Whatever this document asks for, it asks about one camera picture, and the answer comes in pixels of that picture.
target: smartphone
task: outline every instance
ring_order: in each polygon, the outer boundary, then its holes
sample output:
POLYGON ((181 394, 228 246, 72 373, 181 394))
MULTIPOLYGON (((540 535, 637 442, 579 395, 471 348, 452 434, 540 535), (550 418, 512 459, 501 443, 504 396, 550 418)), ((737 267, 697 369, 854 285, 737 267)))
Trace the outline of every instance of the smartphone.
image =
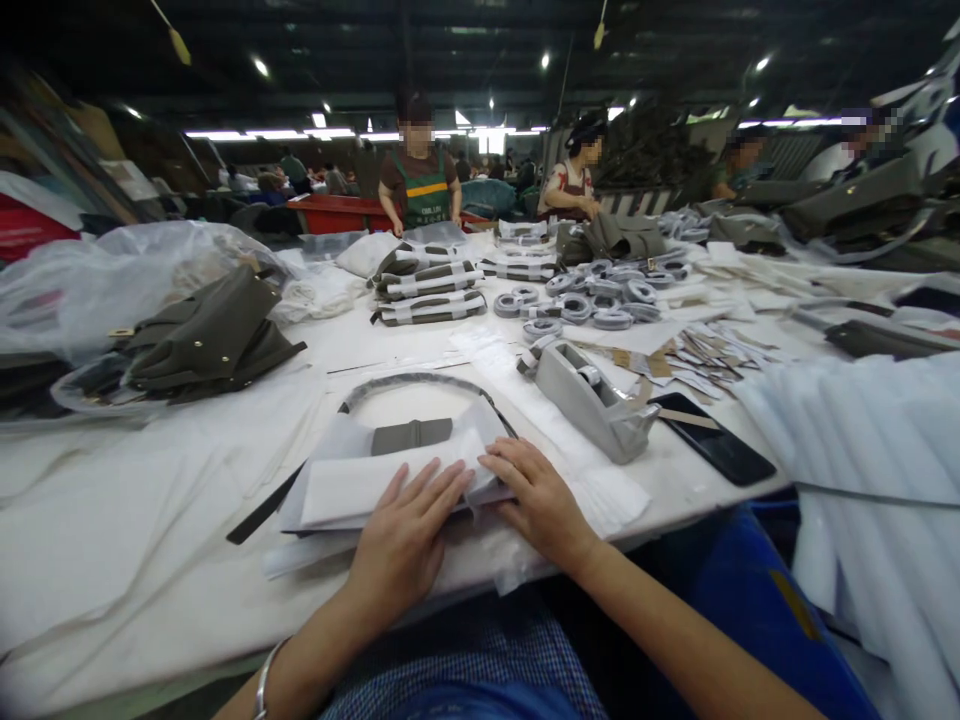
MULTIPOLYGON (((650 404, 653 403, 667 410, 710 418, 696 403, 680 393, 661 395, 650 401, 650 404)), ((664 422, 737 487, 749 487, 777 472, 765 457, 720 423, 717 423, 719 429, 713 430, 677 420, 664 419, 664 422)))

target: hair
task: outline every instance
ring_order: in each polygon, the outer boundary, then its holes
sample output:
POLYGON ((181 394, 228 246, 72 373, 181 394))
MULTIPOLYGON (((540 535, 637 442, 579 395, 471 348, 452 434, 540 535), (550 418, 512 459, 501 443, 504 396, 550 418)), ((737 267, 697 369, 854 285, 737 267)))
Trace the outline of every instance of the hair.
POLYGON ((420 88, 403 87, 397 92, 397 120, 403 123, 433 122, 433 108, 420 88))
POLYGON ((607 121, 602 115, 591 113, 584 115, 570 131, 566 148, 570 157, 577 157, 584 145, 596 142, 607 134, 607 121))

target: bangle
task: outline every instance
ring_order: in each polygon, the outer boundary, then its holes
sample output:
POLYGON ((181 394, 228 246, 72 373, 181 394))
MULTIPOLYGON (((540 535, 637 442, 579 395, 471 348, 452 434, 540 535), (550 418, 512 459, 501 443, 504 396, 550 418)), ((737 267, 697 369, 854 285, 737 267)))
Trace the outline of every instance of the bangle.
POLYGON ((267 675, 270 674, 270 666, 273 664, 273 659, 277 656, 280 648, 282 648, 284 643, 286 643, 289 639, 290 638, 284 638, 277 643, 277 646, 270 651, 269 655, 267 655, 267 661, 263 664, 263 668, 260 670, 260 681, 257 683, 257 714, 253 716, 253 720, 267 720, 267 705, 264 698, 267 692, 267 675))

